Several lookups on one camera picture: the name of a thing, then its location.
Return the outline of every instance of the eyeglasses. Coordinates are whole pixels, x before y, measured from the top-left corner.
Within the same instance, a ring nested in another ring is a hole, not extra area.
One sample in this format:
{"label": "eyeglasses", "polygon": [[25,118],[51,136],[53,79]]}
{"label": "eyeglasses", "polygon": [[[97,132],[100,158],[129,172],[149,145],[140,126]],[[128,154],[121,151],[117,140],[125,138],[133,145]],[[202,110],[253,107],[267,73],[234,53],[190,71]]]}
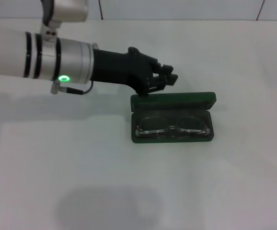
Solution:
{"label": "eyeglasses", "polygon": [[187,137],[206,136],[210,134],[210,129],[206,123],[195,116],[182,116],[170,119],[153,116],[143,118],[137,126],[135,132],[137,137]]}

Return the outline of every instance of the robotic arm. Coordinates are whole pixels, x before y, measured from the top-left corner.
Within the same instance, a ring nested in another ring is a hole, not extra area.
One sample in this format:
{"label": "robotic arm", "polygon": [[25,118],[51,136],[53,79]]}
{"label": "robotic arm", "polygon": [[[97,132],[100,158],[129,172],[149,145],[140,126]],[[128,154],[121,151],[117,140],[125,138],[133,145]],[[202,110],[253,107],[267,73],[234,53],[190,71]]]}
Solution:
{"label": "robotic arm", "polygon": [[134,47],[126,54],[119,54],[99,50],[97,44],[59,38],[62,22],[86,20],[87,0],[42,0],[42,4],[41,33],[0,31],[0,75],[53,81],[53,94],[83,94],[61,87],[61,82],[124,84],[137,94],[146,95],[177,81],[173,67],[162,66],[157,59]]}

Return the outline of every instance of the cable connector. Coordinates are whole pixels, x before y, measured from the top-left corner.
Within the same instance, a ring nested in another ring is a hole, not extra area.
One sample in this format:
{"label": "cable connector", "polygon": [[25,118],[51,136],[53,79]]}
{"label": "cable connector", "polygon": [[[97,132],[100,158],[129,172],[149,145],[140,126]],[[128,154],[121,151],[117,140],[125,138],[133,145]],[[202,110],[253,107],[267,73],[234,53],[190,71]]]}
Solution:
{"label": "cable connector", "polygon": [[94,87],[93,81],[91,81],[91,86],[88,89],[88,91],[83,91],[83,90],[78,90],[71,87],[61,86],[61,82],[57,80],[53,82],[51,86],[51,93],[58,94],[58,92],[65,92],[65,93],[76,94],[76,95],[84,95],[84,94],[88,94],[93,89],[93,87]]}

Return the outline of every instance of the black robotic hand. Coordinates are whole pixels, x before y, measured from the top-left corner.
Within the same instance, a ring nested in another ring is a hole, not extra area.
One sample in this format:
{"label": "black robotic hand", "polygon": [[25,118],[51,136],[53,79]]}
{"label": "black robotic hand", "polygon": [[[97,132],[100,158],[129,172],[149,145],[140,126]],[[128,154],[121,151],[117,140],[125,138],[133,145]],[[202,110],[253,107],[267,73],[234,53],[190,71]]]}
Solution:
{"label": "black robotic hand", "polygon": [[164,90],[178,79],[178,75],[172,74],[172,66],[161,66],[157,59],[134,47],[126,54],[94,49],[93,68],[92,81],[128,85],[139,95]]}

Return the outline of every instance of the green led light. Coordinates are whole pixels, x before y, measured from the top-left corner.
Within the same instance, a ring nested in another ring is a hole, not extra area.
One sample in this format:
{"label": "green led light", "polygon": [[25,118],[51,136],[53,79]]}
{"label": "green led light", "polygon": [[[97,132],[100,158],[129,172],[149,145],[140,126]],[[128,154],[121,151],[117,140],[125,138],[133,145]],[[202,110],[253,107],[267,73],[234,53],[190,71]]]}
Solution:
{"label": "green led light", "polygon": [[66,76],[66,75],[62,75],[58,78],[60,81],[62,82],[67,82],[67,81],[70,81],[70,77],[69,76]]}

